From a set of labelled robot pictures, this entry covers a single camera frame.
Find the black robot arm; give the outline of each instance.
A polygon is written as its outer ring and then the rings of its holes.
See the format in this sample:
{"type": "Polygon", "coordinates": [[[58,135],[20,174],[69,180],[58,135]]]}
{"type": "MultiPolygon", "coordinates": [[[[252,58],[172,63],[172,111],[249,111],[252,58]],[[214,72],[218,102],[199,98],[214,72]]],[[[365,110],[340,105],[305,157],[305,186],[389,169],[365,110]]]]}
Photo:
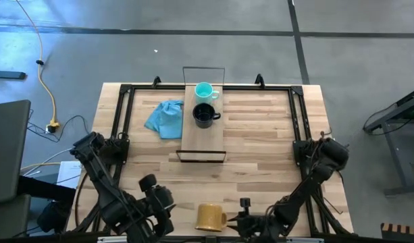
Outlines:
{"type": "Polygon", "coordinates": [[[156,242],[174,230],[170,221],[170,211],[175,206],[171,192],[156,185],[153,174],[139,182],[145,198],[136,200],[119,189],[101,161],[101,154],[109,153],[113,147],[115,144],[110,140],[92,132],[76,142],[70,153],[83,164],[99,193],[98,204],[106,225],[118,235],[126,232],[130,243],[156,242]],[[150,216],[157,219],[153,228],[147,223],[150,216]]]}
{"type": "Polygon", "coordinates": [[[237,226],[230,226],[238,231],[243,238],[252,238],[259,233],[258,240],[275,240],[279,235],[287,236],[293,229],[301,206],[311,196],[321,205],[327,220],[337,234],[349,234],[325,206],[315,191],[324,181],[330,179],[335,171],[340,171],[348,161],[348,150],[331,138],[321,138],[318,141],[305,141],[294,148],[296,157],[309,160],[311,170],[309,175],[297,186],[291,195],[285,196],[270,206],[265,215],[250,215],[250,199],[242,198],[240,204],[244,211],[230,221],[236,221],[237,226]]]}

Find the wooden table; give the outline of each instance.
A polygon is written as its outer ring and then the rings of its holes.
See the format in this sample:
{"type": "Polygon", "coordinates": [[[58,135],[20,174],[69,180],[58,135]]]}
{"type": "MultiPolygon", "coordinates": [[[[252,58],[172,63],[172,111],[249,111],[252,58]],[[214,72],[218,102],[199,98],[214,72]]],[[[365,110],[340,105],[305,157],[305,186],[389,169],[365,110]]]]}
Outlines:
{"type": "MultiPolygon", "coordinates": [[[[93,131],[108,138],[111,134],[115,106],[120,83],[104,83],[94,119],[93,131]]],[[[319,138],[321,131],[329,131],[328,118],[321,88],[318,85],[303,86],[312,137],[319,138]]],[[[289,195],[301,182],[299,168],[292,156],[294,132],[290,118],[288,95],[274,91],[226,90],[224,96],[224,147],[227,161],[215,163],[181,163],[175,151],[181,140],[161,140],[156,132],[144,127],[144,123],[158,104],[165,100],[183,100],[183,90],[137,90],[134,96],[130,120],[130,149],[123,168],[120,187],[142,198],[138,181],[154,173],[158,183],[172,191],[176,208],[171,220],[176,236],[237,236],[226,228],[221,233],[194,229],[197,207],[200,203],[216,203],[224,208],[228,218],[237,214],[240,198],[251,198],[251,213],[265,213],[271,204],[289,195]]],[[[295,99],[300,117],[298,99],[295,99]]],[[[350,232],[353,231],[343,184],[335,173],[322,184],[324,196],[342,214],[327,204],[334,216],[350,232]]],[[[97,193],[87,180],[79,200],[79,216],[84,219],[97,201],[97,193]]],[[[316,206],[315,219],[321,229],[316,206]]],[[[68,230],[75,228],[74,206],[68,230]]],[[[290,236],[309,236],[305,207],[301,207],[299,220],[290,236]]]]}

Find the gray floor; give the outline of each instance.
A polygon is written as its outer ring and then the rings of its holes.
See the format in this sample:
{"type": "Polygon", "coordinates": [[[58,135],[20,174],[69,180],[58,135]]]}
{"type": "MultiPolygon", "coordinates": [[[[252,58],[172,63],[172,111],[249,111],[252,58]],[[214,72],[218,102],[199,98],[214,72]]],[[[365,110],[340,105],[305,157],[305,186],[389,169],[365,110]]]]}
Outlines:
{"type": "MultiPolygon", "coordinates": [[[[292,30],[286,0],[260,1],[22,1],[39,26],[168,30],[292,30]]],[[[295,0],[301,30],[414,32],[414,1],[295,0]]],[[[29,24],[16,2],[1,0],[0,25],[29,24]]],[[[184,65],[224,66],[227,82],[301,84],[293,37],[42,34],[43,80],[57,101],[59,121],[81,114],[91,127],[103,82],[182,80],[184,65]]],[[[380,237],[381,222],[414,226],[414,194],[386,198],[398,186],[382,136],[361,127],[373,112],[414,90],[414,39],[303,38],[311,84],[323,90],[334,136],[350,144],[344,186],[355,232],[380,237]]],[[[44,127],[51,103],[37,81],[33,33],[0,32],[0,70],[26,72],[0,80],[0,103],[30,99],[31,121],[44,127]]],[[[23,165],[39,163],[83,136],[75,120],[54,144],[28,133],[23,165]]],[[[72,159],[69,154],[55,161],[72,159]]],[[[41,169],[43,174],[57,167],[41,169]]]]}

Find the blue towel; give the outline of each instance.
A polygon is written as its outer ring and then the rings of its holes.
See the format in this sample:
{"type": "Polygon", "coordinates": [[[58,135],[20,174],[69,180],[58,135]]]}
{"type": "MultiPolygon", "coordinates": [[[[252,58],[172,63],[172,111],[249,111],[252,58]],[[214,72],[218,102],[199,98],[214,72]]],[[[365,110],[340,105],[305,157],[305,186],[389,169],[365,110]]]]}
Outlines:
{"type": "Polygon", "coordinates": [[[164,101],[153,111],[145,127],[159,132],[162,139],[181,138],[183,101],[164,101]]]}

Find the black mug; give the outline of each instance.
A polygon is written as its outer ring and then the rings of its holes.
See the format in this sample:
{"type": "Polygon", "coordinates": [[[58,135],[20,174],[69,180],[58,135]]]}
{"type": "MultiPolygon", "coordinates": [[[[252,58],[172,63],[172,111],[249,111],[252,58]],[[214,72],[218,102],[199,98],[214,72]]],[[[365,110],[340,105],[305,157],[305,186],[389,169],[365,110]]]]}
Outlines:
{"type": "Polygon", "coordinates": [[[221,117],[220,113],[214,111],[214,107],[209,104],[201,103],[193,108],[193,117],[196,125],[200,128],[209,128],[213,125],[213,120],[221,117]]]}

